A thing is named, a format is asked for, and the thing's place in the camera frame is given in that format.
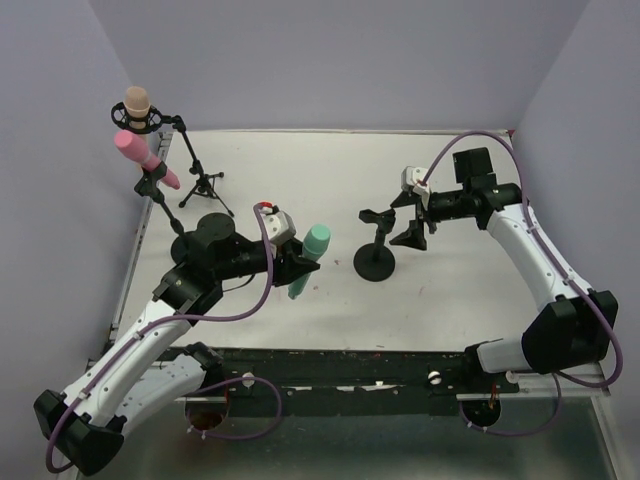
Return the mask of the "green microphone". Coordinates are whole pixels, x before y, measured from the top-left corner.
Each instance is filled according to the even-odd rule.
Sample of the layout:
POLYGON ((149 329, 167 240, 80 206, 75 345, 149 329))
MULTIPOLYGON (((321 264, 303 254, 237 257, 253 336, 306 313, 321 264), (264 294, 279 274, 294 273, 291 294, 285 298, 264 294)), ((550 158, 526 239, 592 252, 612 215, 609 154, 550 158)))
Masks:
MULTIPOLYGON (((331 230, 323 224, 316 224, 310 228, 305 235, 302 244, 302 257, 307 260, 318 262, 327 252, 331 240, 331 230)), ((291 300, 297 299, 304 291, 309 280, 310 273, 295 280, 288 287, 288 297, 291 300)))

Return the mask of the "black round-base stand front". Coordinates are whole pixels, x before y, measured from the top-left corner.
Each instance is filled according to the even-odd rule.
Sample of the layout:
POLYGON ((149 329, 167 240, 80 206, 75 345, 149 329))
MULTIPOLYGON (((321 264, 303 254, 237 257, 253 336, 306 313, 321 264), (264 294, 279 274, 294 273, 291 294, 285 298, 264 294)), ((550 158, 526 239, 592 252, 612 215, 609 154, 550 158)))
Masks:
POLYGON ((371 209, 361 210, 358 218, 364 224, 376 226, 374 241, 362 245, 355 253, 353 266, 364 280, 381 282, 388 279, 395 270, 395 257, 385 245, 387 235, 393 230, 396 221, 394 209, 377 213, 371 209))

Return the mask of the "black round-base clip stand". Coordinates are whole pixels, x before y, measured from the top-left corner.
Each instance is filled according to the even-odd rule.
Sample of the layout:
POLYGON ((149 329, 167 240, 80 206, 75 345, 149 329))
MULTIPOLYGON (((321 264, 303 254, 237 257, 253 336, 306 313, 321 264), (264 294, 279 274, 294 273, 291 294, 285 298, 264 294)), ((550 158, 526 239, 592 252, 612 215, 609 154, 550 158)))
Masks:
POLYGON ((142 178, 134 186, 134 191, 141 197, 149 197, 155 204, 159 205, 169 219, 171 229, 175 234, 174 241, 170 247, 170 256, 175 264, 186 263, 192 267, 207 270, 206 254, 204 243, 196 239, 196 233, 201 229, 198 222, 196 229, 185 231, 181 221, 174 216, 166 203, 163 192, 158 187, 158 182, 166 177, 168 167, 164 162, 155 169, 149 171, 142 169, 142 178))

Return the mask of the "black tripod shock-mount stand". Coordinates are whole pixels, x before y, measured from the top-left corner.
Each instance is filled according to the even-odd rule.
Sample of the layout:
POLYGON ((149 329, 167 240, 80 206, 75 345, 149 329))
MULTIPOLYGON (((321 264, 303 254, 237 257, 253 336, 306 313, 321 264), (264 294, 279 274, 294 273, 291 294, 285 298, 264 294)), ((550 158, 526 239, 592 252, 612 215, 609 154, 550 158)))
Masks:
POLYGON ((111 120, 121 130, 128 130, 135 134, 150 134, 158 131, 163 125, 170 125, 175 131, 181 134, 184 143, 191 156, 191 166, 189 173, 196 176, 194 186, 189 193, 179 202, 178 207, 184 208, 193 196, 217 200, 226 210, 230 217, 234 213, 230 210, 224 200, 215 191, 215 181, 224 177, 223 172, 206 174, 205 170, 197 158, 192 144, 187 134, 187 127, 180 115, 164 115, 156 107, 151 105, 146 113, 133 113, 131 108, 119 102, 111 108, 111 120))

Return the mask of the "pink microphone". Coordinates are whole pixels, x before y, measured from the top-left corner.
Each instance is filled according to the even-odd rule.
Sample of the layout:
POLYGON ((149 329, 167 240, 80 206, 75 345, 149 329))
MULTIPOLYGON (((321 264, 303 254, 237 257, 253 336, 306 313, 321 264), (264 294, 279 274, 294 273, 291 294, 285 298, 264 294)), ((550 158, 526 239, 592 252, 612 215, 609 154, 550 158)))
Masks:
POLYGON ((146 173, 152 175, 155 182, 161 182, 174 190, 181 187, 178 176, 154 154, 147 142, 139 135, 128 130, 117 132, 113 138, 118 151, 127 159, 138 164, 146 173))

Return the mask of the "beige microphone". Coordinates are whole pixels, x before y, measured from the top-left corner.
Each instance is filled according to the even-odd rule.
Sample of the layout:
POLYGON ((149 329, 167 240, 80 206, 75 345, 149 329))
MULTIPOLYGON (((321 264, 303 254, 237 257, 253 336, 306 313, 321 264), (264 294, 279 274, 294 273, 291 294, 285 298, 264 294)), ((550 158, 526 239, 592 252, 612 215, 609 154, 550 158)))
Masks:
POLYGON ((140 86, 131 86, 125 92, 124 106, 130 117, 129 126, 140 130, 146 127, 151 102, 147 91, 140 86))

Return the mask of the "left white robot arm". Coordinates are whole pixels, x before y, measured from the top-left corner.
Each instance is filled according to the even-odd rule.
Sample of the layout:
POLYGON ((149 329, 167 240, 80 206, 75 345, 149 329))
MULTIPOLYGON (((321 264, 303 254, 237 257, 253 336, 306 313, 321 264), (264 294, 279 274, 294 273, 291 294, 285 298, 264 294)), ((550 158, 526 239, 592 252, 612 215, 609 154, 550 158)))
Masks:
POLYGON ((255 315, 274 287, 286 286, 290 298, 303 291, 308 276, 319 269, 330 230, 313 226, 298 240, 290 216, 271 204, 254 208, 261 237, 251 241, 237 233, 233 219, 222 213, 202 217, 195 230, 176 239, 175 265, 161 279, 138 320, 112 347, 62 392, 44 391, 34 410, 48 441, 45 463, 52 473, 61 452, 85 475, 102 470, 118 453, 125 436, 138 423, 170 401, 202 386, 216 366, 210 352, 191 347, 157 381, 149 367, 177 339, 199 322, 230 323, 255 315), (229 279, 266 274, 263 293, 247 311, 213 316, 229 279), (150 309, 159 313, 152 315, 150 309))

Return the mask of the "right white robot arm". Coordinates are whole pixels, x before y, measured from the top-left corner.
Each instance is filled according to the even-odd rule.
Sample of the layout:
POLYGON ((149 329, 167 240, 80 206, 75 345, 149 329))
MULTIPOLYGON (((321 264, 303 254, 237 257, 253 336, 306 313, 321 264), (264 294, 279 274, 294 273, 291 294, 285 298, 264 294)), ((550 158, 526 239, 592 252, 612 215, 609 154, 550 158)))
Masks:
POLYGON ((537 310, 531 325, 517 338, 473 345, 467 353, 486 373, 532 371, 557 373, 595 363, 607 354, 618 302, 609 291, 596 291, 569 266, 524 207, 521 189, 498 182, 487 148, 453 156, 460 189, 434 192, 426 169, 408 166, 392 207, 412 205, 416 216, 392 244, 426 250, 425 235, 438 223, 472 218, 506 252, 529 288, 537 310))

